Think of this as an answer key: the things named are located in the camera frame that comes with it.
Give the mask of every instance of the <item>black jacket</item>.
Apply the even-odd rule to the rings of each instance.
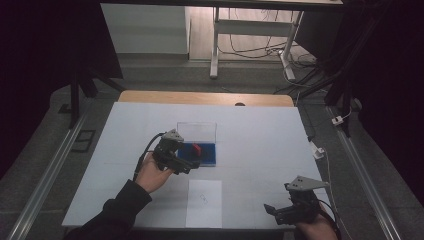
[[[115,199],[106,201],[101,213],[69,232],[64,240],[127,239],[135,217],[151,201],[149,193],[128,180]]]

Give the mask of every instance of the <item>white wall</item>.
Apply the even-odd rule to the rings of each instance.
[[[116,53],[188,53],[190,14],[187,7],[101,6]]]

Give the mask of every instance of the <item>floor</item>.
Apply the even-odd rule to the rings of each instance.
[[[241,12],[241,10],[237,10],[240,18],[243,17],[240,14]],[[264,16],[264,13],[260,10],[256,14],[260,17]],[[204,14],[203,17],[211,19],[212,13]],[[206,43],[207,39],[211,39],[205,37],[202,41],[200,36],[207,36],[207,34],[192,35],[192,44],[196,45],[196,38],[198,38],[197,42],[201,43]],[[220,39],[222,41],[220,47],[230,50],[231,47],[228,42],[222,39]],[[260,40],[256,45],[241,46],[237,44],[238,42],[235,41],[234,47],[236,49],[257,48],[258,46],[266,46],[267,38]],[[230,61],[230,58],[234,56],[228,56],[229,59],[224,59],[222,57],[226,57],[226,55],[221,54],[220,59],[228,61],[220,63],[219,78],[212,81],[209,79],[209,64],[205,61],[210,52],[208,53],[208,50],[203,51],[203,53],[200,52],[193,51],[190,55],[192,58],[190,61],[120,59],[124,80],[119,80],[119,83],[128,89],[159,91],[261,94],[278,92],[277,94],[287,94],[293,89],[284,80],[281,63],[274,60],[275,56],[269,57],[267,61],[258,61],[258,59],[244,61],[247,60],[245,58],[234,58]],[[310,69],[295,68],[294,71],[297,77],[302,78]],[[30,225],[26,239],[61,239],[68,231],[61,226],[61,222],[95,150],[110,109],[119,97],[116,90],[98,80],[95,83],[99,89],[99,94],[90,104],[90,110],[82,126],[82,130],[94,131],[93,142],[91,145],[84,143],[72,145],[73,150],[67,155],[66,161],[44,200],[40,212],[34,219],[32,226]],[[323,102],[325,91],[326,89],[323,89],[323,91],[316,92],[301,101],[296,101],[296,98],[294,98],[294,101],[302,117],[306,134],[313,139],[317,146],[326,150],[328,158],[322,158],[316,163],[323,180],[332,183],[332,193],[328,193],[334,196],[332,204],[337,206],[341,219],[346,226],[345,228],[341,226],[343,237],[344,239],[388,239],[381,230],[377,216],[352,169],[337,135],[337,129],[330,122],[327,107]],[[81,98],[81,101],[85,103],[86,99]],[[68,133],[69,114],[60,113],[59,110],[69,102],[70,92],[68,87],[60,89],[52,95],[51,106],[43,122],[15,164],[0,181],[0,239],[7,239],[50,160],[60,147],[64,136]],[[350,116],[352,141],[372,176],[381,198],[387,205],[402,239],[422,239],[424,235],[424,210],[422,206],[384,153],[362,129],[361,123],[357,119],[357,111],[359,109],[355,109]],[[151,237],[158,236],[151,232],[149,234]],[[228,236],[217,236],[215,239],[225,237]],[[252,234],[245,239],[261,239],[263,237],[263,235],[253,236]],[[161,239],[170,239],[170,237],[169,235],[163,236]],[[284,239],[293,239],[293,236],[288,234]]]

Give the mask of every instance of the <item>wooden edge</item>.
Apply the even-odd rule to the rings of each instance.
[[[293,107],[288,95],[162,92],[127,90],[121,93],[118,102],[144,102],[165,104],[229,105],[242,103],[246,106]]]

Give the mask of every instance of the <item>red object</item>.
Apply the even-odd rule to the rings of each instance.
[[[193,143],[192,146],[193,146],[193,152],[196,154],[196,156],[200,157],[202,155],[202,148],[195,143]]]

